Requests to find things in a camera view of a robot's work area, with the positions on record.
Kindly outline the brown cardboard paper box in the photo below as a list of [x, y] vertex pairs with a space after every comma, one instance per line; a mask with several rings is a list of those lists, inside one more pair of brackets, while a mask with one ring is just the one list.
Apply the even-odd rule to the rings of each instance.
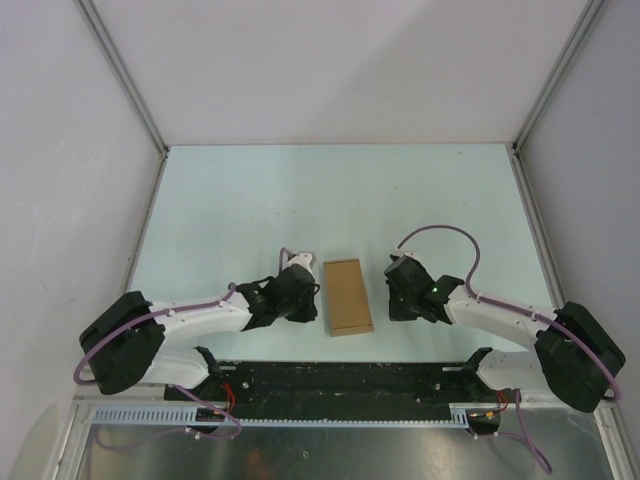
[[374, 331], [373, 319], [358, 259], [328, 261], [323, 264], [332, 337]]

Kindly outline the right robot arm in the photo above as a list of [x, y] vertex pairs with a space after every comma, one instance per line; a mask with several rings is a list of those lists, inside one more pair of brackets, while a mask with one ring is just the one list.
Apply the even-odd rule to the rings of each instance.
[[511, 304], [470, 293], [460, 278], [433, 279], [412, 253], [396, 251], [390, 260], [384, 271], [390, 320], [470, 327], [520, 346], [518, 352], [485, 348], [474, 354], [471, 370], [461, 376], [462, 391], [473, 401], [484, 401], [497, 390], [548, 391], [569, 407], [591, 413], [626, 363], [619, 346], [578, 303], [559, 309]]

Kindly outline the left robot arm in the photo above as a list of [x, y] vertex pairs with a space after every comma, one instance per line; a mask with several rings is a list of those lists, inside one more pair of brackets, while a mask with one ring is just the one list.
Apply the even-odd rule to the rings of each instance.
[[222, 295], [192, 302], [152, 302], [140, 291], [127, 292], [80, 334], [84, 356], [74, 380], [104, 395], [156, 383], [210, 399], [221, 376], [202, 339], [266, 328], [279, 319], [312, 322], [319, 290], [309, 266], [292, 261], [275, 276], [230, 284]]

